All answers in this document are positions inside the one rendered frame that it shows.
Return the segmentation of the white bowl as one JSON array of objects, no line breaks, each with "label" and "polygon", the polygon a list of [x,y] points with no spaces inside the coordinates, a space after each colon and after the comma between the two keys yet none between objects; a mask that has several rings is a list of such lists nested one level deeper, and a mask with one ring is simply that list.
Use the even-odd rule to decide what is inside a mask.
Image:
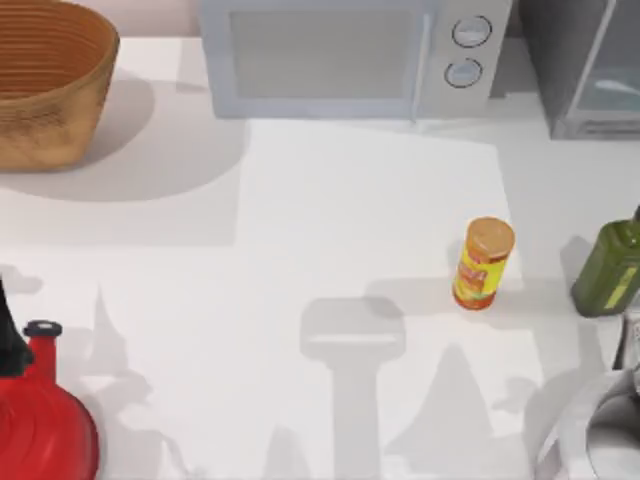
[{"label": "white bowl", "polygon": [[562,411],[539,451],[534,480],[640,480],[640,394],[634,374],[612,371]]}]

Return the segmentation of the green bottle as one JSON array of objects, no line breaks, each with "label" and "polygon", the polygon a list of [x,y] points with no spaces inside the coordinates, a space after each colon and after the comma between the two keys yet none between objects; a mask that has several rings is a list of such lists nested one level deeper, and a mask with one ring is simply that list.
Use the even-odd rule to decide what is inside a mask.
[{"label": "green bottle", "polygon": [[639,290],[640,205],[600,229],[570,293],[581,316],[596,318],[623,313]]}]

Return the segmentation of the red kettle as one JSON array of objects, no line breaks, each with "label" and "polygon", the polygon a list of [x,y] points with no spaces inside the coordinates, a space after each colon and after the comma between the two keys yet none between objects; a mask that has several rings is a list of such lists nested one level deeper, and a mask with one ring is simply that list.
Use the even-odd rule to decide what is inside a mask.
[{"label": "red kettle", "polygon": [[97,480],[96,424],[57,382],[62,326],[32,320],[17,336],[12,372],[0,367],[0,480]]}]

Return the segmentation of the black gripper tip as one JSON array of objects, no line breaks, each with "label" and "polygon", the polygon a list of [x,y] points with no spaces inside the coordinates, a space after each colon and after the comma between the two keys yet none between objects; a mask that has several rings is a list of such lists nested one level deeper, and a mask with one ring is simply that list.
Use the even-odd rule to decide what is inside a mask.
[{"label": "black gripper tip", "polygon": [[0,378],[22,376],[33,361],[34,355],[14,323],[0,276]]}]

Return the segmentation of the yellow and orange can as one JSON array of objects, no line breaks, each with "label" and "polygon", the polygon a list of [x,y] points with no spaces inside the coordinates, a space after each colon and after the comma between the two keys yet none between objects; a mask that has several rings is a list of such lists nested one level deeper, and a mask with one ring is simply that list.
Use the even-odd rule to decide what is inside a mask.
[{"label": "yellow and orange can", "polygon": [[493,303],[514,246],[515,233],[505,221],[485,216],[469,223],[452,283],[461,307],[483,310]]}]

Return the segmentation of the grey cabinet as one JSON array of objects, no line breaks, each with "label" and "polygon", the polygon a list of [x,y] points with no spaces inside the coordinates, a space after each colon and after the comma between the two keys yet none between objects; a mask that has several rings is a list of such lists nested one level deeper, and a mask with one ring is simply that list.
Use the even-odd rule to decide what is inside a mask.
[{"label": "grey cabinet", "polygon": [[640,0],[519,0],[554,140],[640,141]]}]

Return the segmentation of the microwave knob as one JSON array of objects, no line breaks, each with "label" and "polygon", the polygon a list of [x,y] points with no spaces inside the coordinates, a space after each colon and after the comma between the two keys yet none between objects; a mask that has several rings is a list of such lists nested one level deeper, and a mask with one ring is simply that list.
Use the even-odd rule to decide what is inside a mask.
[{"label": "microwave knob", "polygon": [[465,58],[450,63],[445,69],[444,79],[452,88],[465,89],[475,85],[482,75],[482,65],[475,59]]},{"label": "microwave knob", "polygon": [[476,48],[492,34],[492,24],[484,16],[473,16],[456,22],[452,29],[453,41],[462,48]]}]

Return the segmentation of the woven wooden basket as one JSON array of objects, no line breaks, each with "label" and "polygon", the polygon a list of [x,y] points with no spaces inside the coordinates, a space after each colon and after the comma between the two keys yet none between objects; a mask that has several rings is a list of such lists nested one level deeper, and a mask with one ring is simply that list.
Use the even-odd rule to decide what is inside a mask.
[{"label": "woven wooden basket", "polygon": [[120,36],[65,0],[0,0],[0,172],[72,167],[86,154]]}]

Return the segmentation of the pale microwave oven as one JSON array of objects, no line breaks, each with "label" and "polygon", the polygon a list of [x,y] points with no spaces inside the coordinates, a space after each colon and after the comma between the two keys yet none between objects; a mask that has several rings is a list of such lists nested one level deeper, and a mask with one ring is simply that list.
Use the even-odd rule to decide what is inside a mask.
[{"label": "pale microwave oven", "polygon": [[[467,117],[489,98],[512,0],[199,0],[215,113],[224,118],[409,119],[422,17],[430,44],[417,120]],[[484,16],[489,39],[462,48],[457,21]],[[465,89],[444,79],[465,58]]]}]

